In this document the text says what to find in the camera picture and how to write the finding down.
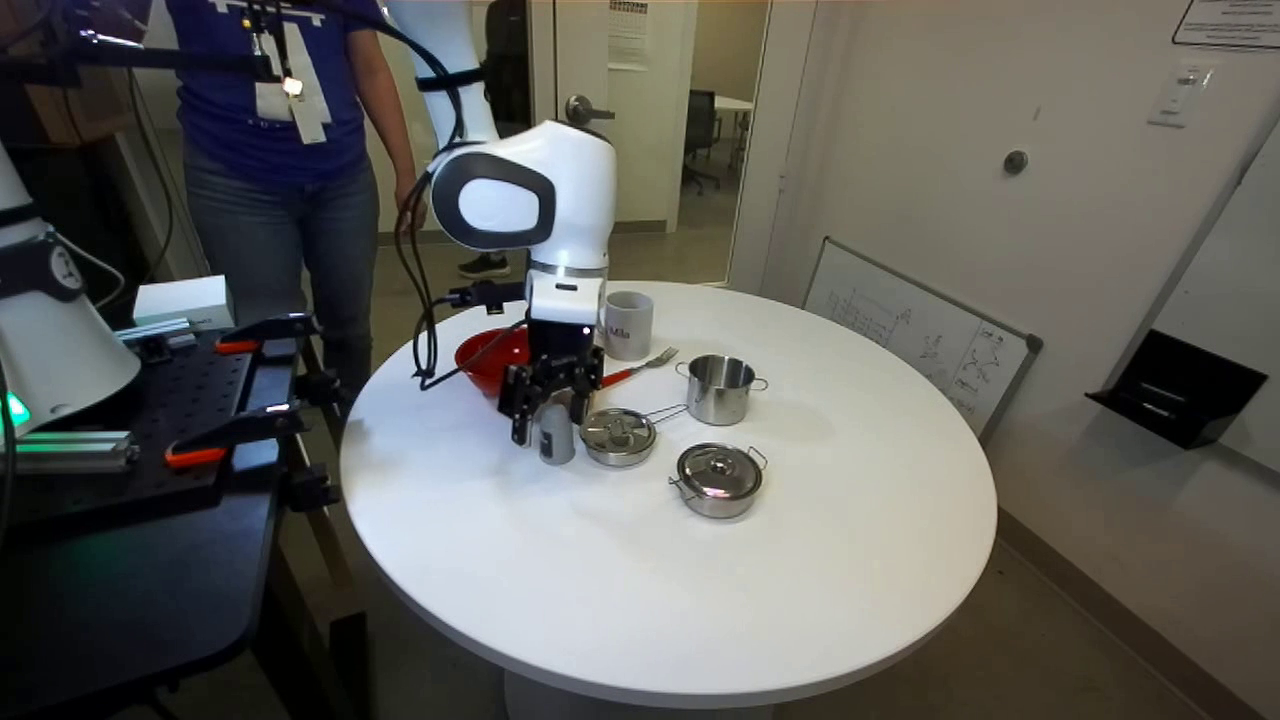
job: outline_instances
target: cable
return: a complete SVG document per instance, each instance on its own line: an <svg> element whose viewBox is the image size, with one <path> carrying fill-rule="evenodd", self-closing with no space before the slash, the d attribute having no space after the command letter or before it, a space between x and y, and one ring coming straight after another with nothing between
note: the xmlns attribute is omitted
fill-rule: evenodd
<svg viewBox="0 0 1280 720"><path fill-rule="evenodd" d="M282 95L288 95L288 94L292 94L288 84L292 84L297 77L292 77L288 40L282 40L282 0L276 0L273 46L276 46L276 55L280 55L280 77L282 77Z"/></svg>
<svg viewBox="0 0 1280 720"><path fill-rule="evenodd" d="M111 267L106 260L93 255L86 249L78 249L77 242L69 242L69 238L55 231L55 228L48 228L48 231L50 231L73 255L78 255L85 265L93 265L93 267L98 267L103 276L115 279L115 290L111 290L103 299L93 299L95 308L111 303L111 299L126 290L126 279L123 279L121 267Z"/></svg>
<svg viewBox="0 0 1280 720"><path fill-rule="evenodd" d="M476 370L492 350L498 350L498 341L507 341L507 335L511 335L515 328L524 328L524 325L527 325L527 319L518 315L515 325L507 325L505 331L495 331L483 350L476 350L471 357L462 357L452 374L424 381L421 393L429 393L429 390L437 390L437 383L444 383L444 381Z"/></svg>
<svg viewBox="0 0 1280 720"><path fill-rule="evenodd" d="M344 15L344 21L361 23L361 30L373 30L373 33L385 33L385 35L399 40L411 55L421 55L421 62L431 70L437 79L446 79L446 77L452 77L452 72L440 65L437 53L429 53L421 40L411 40L409 33L399 33L394 23L387 23L385 15L373 15L373 11L361 11L361 10L348 10L348 4L334 4L334 0L313 0L313 10L334 11L334 15ZM452 133L446 133L446 139L444 139L440 151L452 151L452 147L462 143L468 122L462 122L462 101L460 101L454 84L444 84L444 95L446 95L446 107L452 107Z"/></svg>
<svg viewBox="0 0 1280 720"><path fill-rule="evenodd" d="M431 291L431 276L424 267L424 255L421 255L421 225L424 225L424 188L431 184L431 171L424 171L411 192L399 200L399 213L394 213L394 255L399 255L399 267L415 291L415 303L421 303L421 315L411 325L411 377L421 383L429 383L437 377L437 291Z"/></svg>

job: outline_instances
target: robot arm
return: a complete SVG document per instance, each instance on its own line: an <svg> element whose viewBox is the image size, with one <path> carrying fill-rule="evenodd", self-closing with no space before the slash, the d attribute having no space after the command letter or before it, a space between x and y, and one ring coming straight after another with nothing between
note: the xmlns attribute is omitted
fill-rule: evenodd
<svg viewBox="0 0 1280 720"><path fill-rule="evenodd" d="M608 279L608 238L616 208L610 143L542 122L498 139L481 84L468 0L385 0L392 23L444 70L415 55L431 159L429 200L440 228L483 251L527 249L527 370L507 374L498 407L524 445L535 416L579 422L598 383L598 296Z"/></svg>

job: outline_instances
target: whiteboard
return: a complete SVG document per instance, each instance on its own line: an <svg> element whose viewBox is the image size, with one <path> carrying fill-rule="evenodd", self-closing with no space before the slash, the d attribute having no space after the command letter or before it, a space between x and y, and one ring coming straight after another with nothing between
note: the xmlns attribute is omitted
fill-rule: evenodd
<svg viewBox="0 0 1280 720"><path fill-rule="evenodd" d="M1156 328L1273 377L1219 436L1280 467L1280 124L1172 279Z"/></svg>
<svg viewBox="0 0 1280 720"><path fill-rule="evenodd" d="M822 242L802 296L820 311L926 377L975 436L1004 407L1038 341L987 319L837 242Z"/></svg>

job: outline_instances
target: round table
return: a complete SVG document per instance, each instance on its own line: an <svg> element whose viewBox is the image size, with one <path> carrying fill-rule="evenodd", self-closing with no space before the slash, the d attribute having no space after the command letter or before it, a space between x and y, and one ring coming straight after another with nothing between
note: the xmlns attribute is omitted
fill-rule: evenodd
<svg viewBox="0 0 1280 720"><path fill-rule="evenodd" d="M592 407L678 407L688 361L714 352L758 374L751 411L733 427L660 422L634 467L583 450L542 466L462 377L421 393L399 350L339 445L348 517L387 583L533 683L643 710L773 710L926 639L997 539L991 467L965 416L822 315L711 284L608 290L648 291L653 352L678 357ZM518 315L444 319L440 363ZM672 476L690 445L763 455L751 513L682 510Z"/></svg>

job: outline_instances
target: red object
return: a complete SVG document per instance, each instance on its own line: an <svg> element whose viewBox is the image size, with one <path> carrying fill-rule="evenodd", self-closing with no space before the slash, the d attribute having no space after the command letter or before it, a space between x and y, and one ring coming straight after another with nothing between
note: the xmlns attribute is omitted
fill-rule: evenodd
<svg viewBox="0 0 1280 720"><path fill-rule="evenodd" d="M187 467L219 467L229 461L229 450L187 450L187 451L162 451L162 467L187 472Z"/></svg>
<svg viewBox="0 0 1280 720"><path fill-rule="evenodd" d="M598 377L598 390L620 383L620 381L629 381L629 377L634 377L634 374L639 374L639 370L608 374L608 377Z"/></svg>
<svg viewBox="0 0 1280 720"><path fill-rule="evenodd" d="M452 352L452 363L468 374L489 400L495 400L507 370L527 363L527 328L476 331Z"/></svg>
<svg viewBox="0 0 1280 720"><path fill-rule="evenodd" d="M214 341L210 345L219 357L251 357L257 341Z"/></svg>

